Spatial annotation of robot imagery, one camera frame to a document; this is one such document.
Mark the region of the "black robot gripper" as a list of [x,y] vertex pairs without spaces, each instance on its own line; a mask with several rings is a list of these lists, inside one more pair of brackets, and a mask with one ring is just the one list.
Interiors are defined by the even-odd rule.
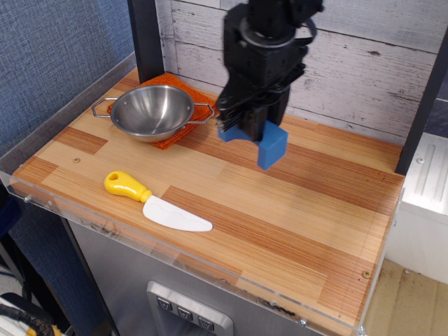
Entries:
[[249,1],[227,12],[229,78],[217,101],[222,121],[239,121],[254,142],[263,139],[267,119],[281,124],[291,83],[305,72],[303,59],[316,36],[312,16],[323,9],[322,1]]

